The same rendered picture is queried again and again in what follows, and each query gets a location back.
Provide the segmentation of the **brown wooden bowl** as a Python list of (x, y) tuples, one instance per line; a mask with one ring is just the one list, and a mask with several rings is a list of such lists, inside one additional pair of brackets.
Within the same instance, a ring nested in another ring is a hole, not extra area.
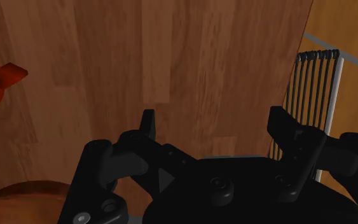
[(24, 181), (0, 189), (0, 224), (57, 224), (69, 185)]

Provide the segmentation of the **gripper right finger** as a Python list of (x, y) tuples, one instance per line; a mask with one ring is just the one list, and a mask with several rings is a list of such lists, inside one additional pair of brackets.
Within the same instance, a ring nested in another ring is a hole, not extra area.
[(298, 123), (280, 106), (270, 108), (267, 131), (284, 152), (284, 177), (296, 191), (319, 169), (329, 172), (358, 205), (358, 133), (330, 137), (317, 127)]

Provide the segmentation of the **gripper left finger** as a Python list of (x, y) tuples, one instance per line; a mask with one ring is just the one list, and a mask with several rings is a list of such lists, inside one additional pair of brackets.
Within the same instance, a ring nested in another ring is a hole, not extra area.
[(144, 110), (138, 129), (116, 143), (88, 142), (81, 154), (57, 224), (128, 224), (125, 199), (114, 193), (130, 177), (152, 198), (158, 197), (196, 160), (171, 144), (155, 140), (155, 112)]

